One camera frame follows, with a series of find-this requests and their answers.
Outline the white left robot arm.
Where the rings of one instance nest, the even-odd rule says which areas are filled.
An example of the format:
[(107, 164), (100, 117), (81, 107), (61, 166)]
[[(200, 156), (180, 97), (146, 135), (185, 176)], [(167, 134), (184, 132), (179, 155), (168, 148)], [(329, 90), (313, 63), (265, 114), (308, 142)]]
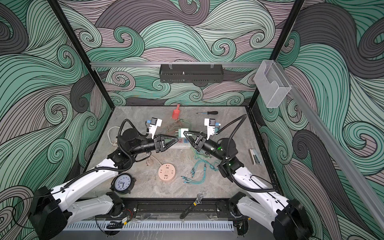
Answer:
[(123, 200), (118, 193), (128, 193), (131, 187), (122, 190), (116, 187), (101, 197), (79, 201), (84, 194), (109, 179), (116, 180), (137, 162), (136, 156), (143, 153), (161, 153), (175, 145), (175, 136), (156, 134), (162, 120), (146, 121), (147, 132), (141, 134), (134, 125), (124, 129), (128, 119), (123, 120), (117, 135), (117, 149), (101, 163), (68, 182), (53, 187), (41, 187), (34, 192), (28, 218), (40, 240), (50, 240), (68, 225), (97, 215), (120, 217), (124, 212)]

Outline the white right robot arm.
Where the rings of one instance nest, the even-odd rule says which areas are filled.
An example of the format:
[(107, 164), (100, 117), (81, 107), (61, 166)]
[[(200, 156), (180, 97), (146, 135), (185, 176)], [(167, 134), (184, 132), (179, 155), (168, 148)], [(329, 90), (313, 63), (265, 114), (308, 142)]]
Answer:
[(246, 120), (242, 115), (231, 121), (221, 130), (231, 124), (236, 124), (228, 138), (219, 143), (211, 139), (215, 131), (214, 119), (205, 119), (207, 133), (185, 131), (183, 134), (197, 152), (204, 152), (218, 160), (219, 171), (239, 188), (246, 191), (235, 199), (235, 212), (241, 216), (250, 217), (270, 232), (276, 240), (308, 240), (313, 234), (305, 207), (298, 200), (288, 200), (275, 189), (267, 187), (256, 175), (252, 174), (237, 158), (236, 143), (233, 139), (238, 129)]

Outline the white multicolour power strip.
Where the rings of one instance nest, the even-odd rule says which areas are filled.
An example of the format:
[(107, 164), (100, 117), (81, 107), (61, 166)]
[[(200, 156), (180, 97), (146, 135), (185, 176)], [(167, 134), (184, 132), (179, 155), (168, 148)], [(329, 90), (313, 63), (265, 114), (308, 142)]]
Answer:
[(190, 149), (191, 144), (186, 138), (179, 138), (179, 141), (171, 146), (171, 149), (175, 150), (183, 150), (183, 149)]

